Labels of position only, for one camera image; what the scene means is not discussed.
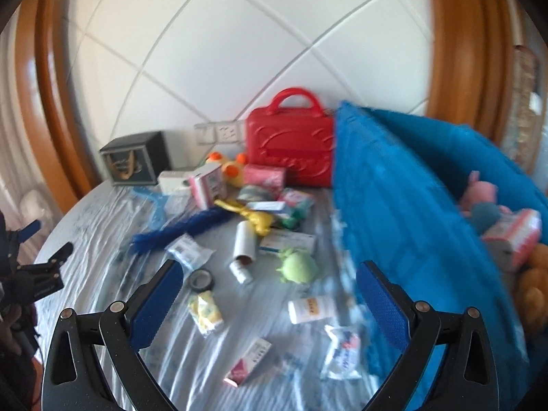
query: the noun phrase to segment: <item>brown teddy bear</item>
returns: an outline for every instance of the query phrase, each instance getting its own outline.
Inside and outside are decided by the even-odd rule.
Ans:
[[[548,245],[537,244],[518,276],[514,302],[525,335],[531,337],[548,324]]]

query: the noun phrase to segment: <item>red case handle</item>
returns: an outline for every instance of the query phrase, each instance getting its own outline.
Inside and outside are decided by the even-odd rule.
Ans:
[[[278,108],[280,104],[286,99],[291,96],[304,96],[310,102],[312,103],[312,106],[308,108],[310,113],[312,114],[312,117],[325,117],[325,112],[323,110],[323,106],[318,100],[318,98],[311,93],[309,90],[305,90],[304,88],[288,88],[283,91],[280,91],[278,94],[274,96],[272,99],[272,102],[270,103],[268,107],[268,111],[266,112],[267,115],[274,115],[278,111]]]

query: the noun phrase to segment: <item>red suitcase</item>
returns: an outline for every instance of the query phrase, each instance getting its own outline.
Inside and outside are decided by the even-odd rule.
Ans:
[[[288,97],[308,98],[310,108],[284,108]],[[250,164],[287,168],[287,184],[330,187],[333,165],[333,116],[303,88],[279,92],[269,106],[254,109],[246,121]]]

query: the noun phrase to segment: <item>yellow wrapped snack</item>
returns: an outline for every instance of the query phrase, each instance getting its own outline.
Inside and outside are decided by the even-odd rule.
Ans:
[[[192,295],[188,300],[188,308],[198,330],[204,336],[210,334],[223,324],[223,316],[213,300],[210,290]]]

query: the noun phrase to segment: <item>white pill bottle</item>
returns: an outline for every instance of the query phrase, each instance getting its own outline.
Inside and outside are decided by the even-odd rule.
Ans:
[[[335,299],[329,295],[301,298],[287,304],[289,319],[293,324],[307,323],[336,317]]]

